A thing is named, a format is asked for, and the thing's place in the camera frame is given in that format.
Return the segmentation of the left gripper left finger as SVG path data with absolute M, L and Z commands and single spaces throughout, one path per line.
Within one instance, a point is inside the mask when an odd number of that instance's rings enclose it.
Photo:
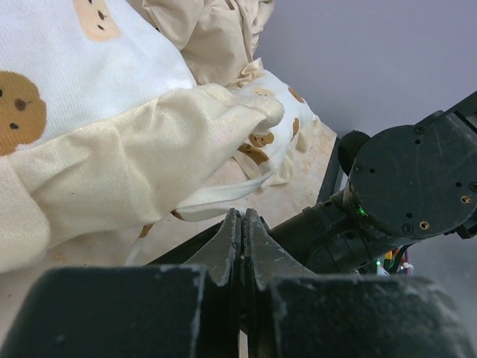
M 241 217 L 182 265 L 56 268 L 31 287 L 3 357 L 237 357 Z

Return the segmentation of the bear print white cushion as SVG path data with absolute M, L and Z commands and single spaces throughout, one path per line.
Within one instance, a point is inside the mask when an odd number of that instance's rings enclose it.
M 276 100 L 197 85 L 127 1 L 3 1 L 1 270 L 234 199 L 203 183 L 282 117 Z

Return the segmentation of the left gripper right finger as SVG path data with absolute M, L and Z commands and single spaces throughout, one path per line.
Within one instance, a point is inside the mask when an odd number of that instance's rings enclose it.
M 244 216 L 250 357 L 474 357 L 452 298 L 416 276 L 315 274 Z

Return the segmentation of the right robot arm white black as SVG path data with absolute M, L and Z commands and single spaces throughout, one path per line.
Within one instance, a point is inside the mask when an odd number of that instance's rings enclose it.
M 326 201 L 272 229 L 255 213 L 242 218 L 249 265 L 348 274 L 436 236 L 476 235 L 475 95 L 415 125 L 350 132 L 338 159 L 347 183 Z

